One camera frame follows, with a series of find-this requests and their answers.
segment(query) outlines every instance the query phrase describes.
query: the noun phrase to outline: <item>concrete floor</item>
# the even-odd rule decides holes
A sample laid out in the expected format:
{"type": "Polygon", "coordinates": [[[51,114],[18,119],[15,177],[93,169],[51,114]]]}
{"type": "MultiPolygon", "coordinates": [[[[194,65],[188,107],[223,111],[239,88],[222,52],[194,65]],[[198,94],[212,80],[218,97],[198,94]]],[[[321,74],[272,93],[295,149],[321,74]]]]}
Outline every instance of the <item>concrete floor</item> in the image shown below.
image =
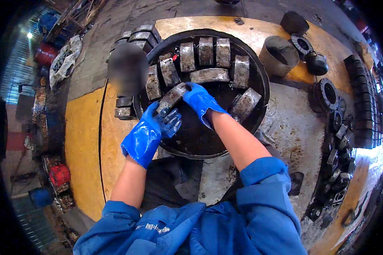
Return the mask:
{"type": "Polygon", "coordinates": [[[68,101],[104,86],[107,77],[105,59],[122,31],[157,19],[182,16],[240,16],[279,24],[286,10],[294,10],[354,51],[354,41],[366,40],[351,20],[331,0],[254,1],[225,6],[214,0],[110,0],[83,38],[81,54],[71,76],[68,101]],[[322,18],[319,23],[314,18],[322,18]]]}

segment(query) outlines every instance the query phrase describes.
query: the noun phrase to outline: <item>forearm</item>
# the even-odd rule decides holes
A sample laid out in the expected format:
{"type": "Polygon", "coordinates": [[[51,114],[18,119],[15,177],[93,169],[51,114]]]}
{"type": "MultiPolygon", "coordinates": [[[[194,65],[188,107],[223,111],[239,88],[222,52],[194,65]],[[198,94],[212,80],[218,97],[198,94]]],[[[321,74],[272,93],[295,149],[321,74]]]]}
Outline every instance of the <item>forearm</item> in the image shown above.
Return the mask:
{"type": "Polygon", "coordinates": [[[230,115],[207,110],[205,117],[234,160],[239,171],[261,157],[271,157],[267,149],[230,115]]]}
{"type": "Polygon", "coordinates": [[[128,155],[122,172],[113,186],[110,200],[122,201],[139,208],[143,200],[145,180],[146,169],[128,155]]]}

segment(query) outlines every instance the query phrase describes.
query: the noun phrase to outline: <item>blue work uniform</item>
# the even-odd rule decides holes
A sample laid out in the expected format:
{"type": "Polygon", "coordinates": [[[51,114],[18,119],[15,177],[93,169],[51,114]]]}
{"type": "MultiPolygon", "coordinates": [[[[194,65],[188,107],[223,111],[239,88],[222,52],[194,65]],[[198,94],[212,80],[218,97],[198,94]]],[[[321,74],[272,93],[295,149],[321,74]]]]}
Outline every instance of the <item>blue work uniform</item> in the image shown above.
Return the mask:
{"type": "Polygon", "coordinates": [[[101,219],[74,246],[74,254],[306,254],[288,199],[287,166],[275,157],[255,160],[240,173],[238,211],[229,201],[206,207],[159,206],[140,217],[121,201],[107,201],[101,219]]]}

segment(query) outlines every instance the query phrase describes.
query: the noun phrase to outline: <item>round metal container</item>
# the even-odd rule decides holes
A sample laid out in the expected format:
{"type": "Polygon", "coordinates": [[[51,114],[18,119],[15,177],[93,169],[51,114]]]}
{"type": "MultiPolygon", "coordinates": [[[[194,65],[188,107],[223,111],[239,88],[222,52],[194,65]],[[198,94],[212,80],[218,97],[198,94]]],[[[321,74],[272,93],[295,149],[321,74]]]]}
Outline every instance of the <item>round metal container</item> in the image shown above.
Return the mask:
{"type": "MultiPolygon", "coordinates": [[[[240,39],[234,36],[215,31],[212,29],[195,29],[190,31],[184,31],[181,33],[169,36],[161,43],[159,43],[149,54],[147,55],[149,65],[158,64],[159,56],[167,53],[175,53],[175,49],[180,46],[181,43],[193,42],[196,47],[199,44],[200,37],[212,37],[213,46],[216,44],[217,38],[230,39],[231,48],[231,61],[234,60],[234,56],[249,56],[250,58],[250,79],[249,86],[259,93],[262,98],[252,111],[250,116],[245,120],[242,125],[245,129],[251,133],[255,133],[258,126],[261,124],[262,119],[266,113],[266,106],[270,98],[270,83],[268,76],[265,72],[264,66],[259,61],[255,52],[240,39]]],[[[195,49],[195,59],[198,59],[198,52],[195,49]]],[[[182,73],[180,71],[179,60],[174,61],[179,78],[182,82],[190,81],[189,73],[182,73]]],[[[196,70],[204,69],[207,67],[200,67],[196,63],[196,70]]],[[[165,86],[162,75],[159,73],[160,89],[162,94],[166,94],[170,88],[165,86]]],[[[244,89],[230,88],[227,82],[209,82],[203,84],[205,89],[217,100],[219,105],[224,109],[228,109],[232,104],[232,101],[238,94],[242,94],[244,89]]],[[[142,117],[143,111],[152,102],[148,100],[146,89],[141,93],[133,97],[133,106],[136,111],[138,119],[142,117]]],[[[173,108],[178,108],[182,114],[182,126],[179,131],[171,139],[163,139],[161,146],[168,152],[184,156],[190,159],[209,159],[215,158],[227,154],[223,143],[218,135],[213,131],[205,127],[200,123],[194,110],[186,104],[183,100],[178,102],[173,108]]]]}
{"type": "Polygon", "coordinates": [[[286,39],[272,35],[264,41],[258,56],[268,75],[285,76],[299,63],[296,48],[286,39]]]}

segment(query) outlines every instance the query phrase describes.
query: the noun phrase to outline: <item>red bucket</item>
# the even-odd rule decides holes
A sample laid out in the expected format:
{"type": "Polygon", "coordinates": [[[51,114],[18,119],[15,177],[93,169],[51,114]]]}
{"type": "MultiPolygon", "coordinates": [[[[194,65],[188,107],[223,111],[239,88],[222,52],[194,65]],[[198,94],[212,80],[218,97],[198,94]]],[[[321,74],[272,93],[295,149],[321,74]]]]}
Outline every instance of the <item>red bucket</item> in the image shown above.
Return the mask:
{"type": "Polygon", "coordinates": [[[56,165],[50,167],[50,179],[56,188],[71,180],[71,175],[68,168],[63,165],[56,165]]]}

